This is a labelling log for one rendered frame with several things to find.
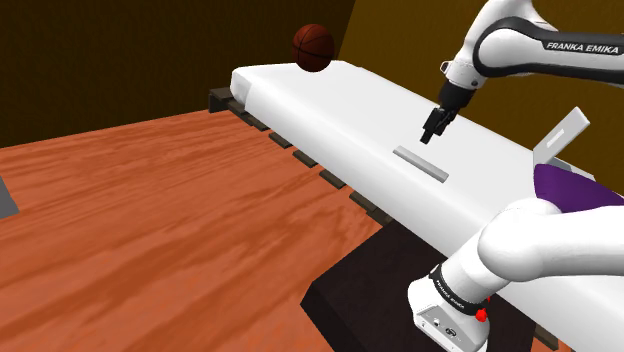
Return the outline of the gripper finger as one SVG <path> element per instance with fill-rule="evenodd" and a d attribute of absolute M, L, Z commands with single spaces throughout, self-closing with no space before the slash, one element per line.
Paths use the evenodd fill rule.
<path fill-rule="evenodd" d="M 436 109 L 438 120 L 435 124 L 434 133 L 441 136 L 446 127 L 455 119 L 457 110 Z"/>
<path fill-rule="evenodd" d="M 423 132 L 422 137 L 420 138 L 420 141 L 422 143 L 424 144 L 429 143 L 431 137 L 433 136 L 435 131 L 438 129 L 438 125 L 440 121 L 441 121 L 441 110 L 438 108 L 434 108 L 423 125 L 424 132 Z"/>

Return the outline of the grey flat bar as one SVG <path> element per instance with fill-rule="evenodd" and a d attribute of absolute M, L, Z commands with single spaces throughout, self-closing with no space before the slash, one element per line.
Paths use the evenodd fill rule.
<path fill-rule="evenodd" d="M 393 153 L 440 183 L 444 183 L 449 177 L 447 172 L 403 146 L 397 146 Z"/>

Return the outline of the grey open laptop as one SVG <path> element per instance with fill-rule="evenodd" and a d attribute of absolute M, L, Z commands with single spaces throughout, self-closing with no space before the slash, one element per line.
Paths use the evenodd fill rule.
<path fill-rule="evenodd" d="M 574 107 L 532 150 L 533 165 L 548 164 L 584 176 L 592 181 L 595 177 L 568 162 L 558 154 L 578 137 L 590 121 L 579 107 Z"/>

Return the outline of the brown basketball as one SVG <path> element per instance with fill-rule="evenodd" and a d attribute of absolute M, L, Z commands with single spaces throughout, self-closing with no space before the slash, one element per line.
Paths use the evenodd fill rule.
<path fill-rule="evenodd" d="M 334 39 L 322 25 L 307 24 L 301 27 L 292 40 L 293 61 L 304 71 L 320 72 L 333 60 Z"/>

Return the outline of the purple pillow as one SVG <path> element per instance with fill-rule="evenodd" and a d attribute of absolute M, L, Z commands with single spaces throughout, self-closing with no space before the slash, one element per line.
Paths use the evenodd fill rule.
<path fill-rule="evenodd" d="M 570 213 L 604 206 L 624 206 L 624 197 L 582 175 L 549 164 L 534 167 L 536 197 Z"/>

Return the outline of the dark robot stand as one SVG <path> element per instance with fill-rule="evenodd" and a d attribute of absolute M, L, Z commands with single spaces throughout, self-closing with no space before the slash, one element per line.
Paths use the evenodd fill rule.
<path fill-rule="evenodd" d="M 315 279 L 301 307 L 335 352 L 446 352 L 414 325 L 407 298 L 445 259 L 392 221 Z"/>

